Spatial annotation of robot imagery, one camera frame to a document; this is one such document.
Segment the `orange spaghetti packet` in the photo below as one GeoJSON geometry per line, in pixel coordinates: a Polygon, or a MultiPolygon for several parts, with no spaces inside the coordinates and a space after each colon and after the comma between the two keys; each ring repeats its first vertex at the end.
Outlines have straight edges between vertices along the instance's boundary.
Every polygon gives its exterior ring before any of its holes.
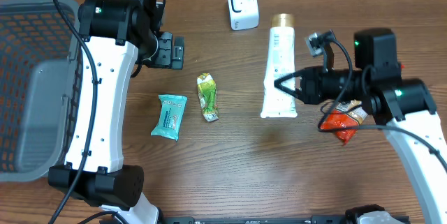
{"type": "Polygon", "coordinates": [[[321,129],[343,128],[343,130],[335,132],[335,136],[343,145],[346,145],[357,130],[344,130],[344,128],[360,126],[367,118],[367,113],[362,109],[361,103],[359,100],[340,102],[322,123],[321,129]]]}

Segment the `green snack pouch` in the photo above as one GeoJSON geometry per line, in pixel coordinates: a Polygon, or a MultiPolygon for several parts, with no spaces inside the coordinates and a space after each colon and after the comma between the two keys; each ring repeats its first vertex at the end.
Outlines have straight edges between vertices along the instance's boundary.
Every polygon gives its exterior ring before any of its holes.
{"type": "Polygon", "coordinates": [[[198,98],[202,114],[207,122],[219,119],[217,107],[217,84],[209,73],[197,77],[198,98]]]}

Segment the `teal wet wipes pack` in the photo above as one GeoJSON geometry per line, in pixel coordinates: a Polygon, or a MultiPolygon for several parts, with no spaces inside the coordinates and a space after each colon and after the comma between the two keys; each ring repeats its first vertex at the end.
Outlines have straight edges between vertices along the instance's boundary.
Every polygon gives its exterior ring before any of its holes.
{"type": "Polygon", "coordinates": [[[172,94],[159,95],[161,113],[157,125],[151,135],[169,138],[175,141],[179,139],[179,130],[184,115],[187,97],[172,94]]]}

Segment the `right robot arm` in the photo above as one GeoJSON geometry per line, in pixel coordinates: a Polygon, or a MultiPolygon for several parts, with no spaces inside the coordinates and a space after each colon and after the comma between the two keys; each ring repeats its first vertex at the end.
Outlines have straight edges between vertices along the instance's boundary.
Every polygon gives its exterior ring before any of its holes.
{"type": "Polygon", "coordinates": [[[374,124],[356,130],[380,130],[399,156],[427,223],[446,222],[446,139],[437,106],[420,79],[403,79],[397,40],[388,28],[357,31],[348,68],[334,70],[331,45],[340,46],[333,31],[307,39],[311,55],[323,65],[303,68],[274,81],[274,86],[305,104],[331,100],[323,116],[338,103],[359,100],[374,124]]]}

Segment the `white tube gold cap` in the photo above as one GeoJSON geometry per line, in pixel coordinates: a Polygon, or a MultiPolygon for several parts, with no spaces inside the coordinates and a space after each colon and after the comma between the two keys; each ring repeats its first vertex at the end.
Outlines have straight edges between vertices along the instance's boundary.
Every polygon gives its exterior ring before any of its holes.
{"type": "Polygon", "coordinates": [[[263,80],[264,99],[261,118],[295,118],[295,99],[274,86],[274,81],[295,72],[295,30],[291,14],[272,17],[268,43],[268,60],[263,80]]]}

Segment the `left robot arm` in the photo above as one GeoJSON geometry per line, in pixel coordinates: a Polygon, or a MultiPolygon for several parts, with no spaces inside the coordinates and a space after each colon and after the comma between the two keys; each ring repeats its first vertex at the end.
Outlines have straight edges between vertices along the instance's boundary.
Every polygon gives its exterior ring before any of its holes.
{"type": "Polygon", "coordinates": [[[144,172],[124,163],[122,129],[130,79],[142,67],[180,70],[184,39],[161,30],[166,0],[85,0],[70,25],[82,53],[73,139],[48,183],[65,198],[98,207],[117,223],[162,223],[142,188],[144,172]]]}

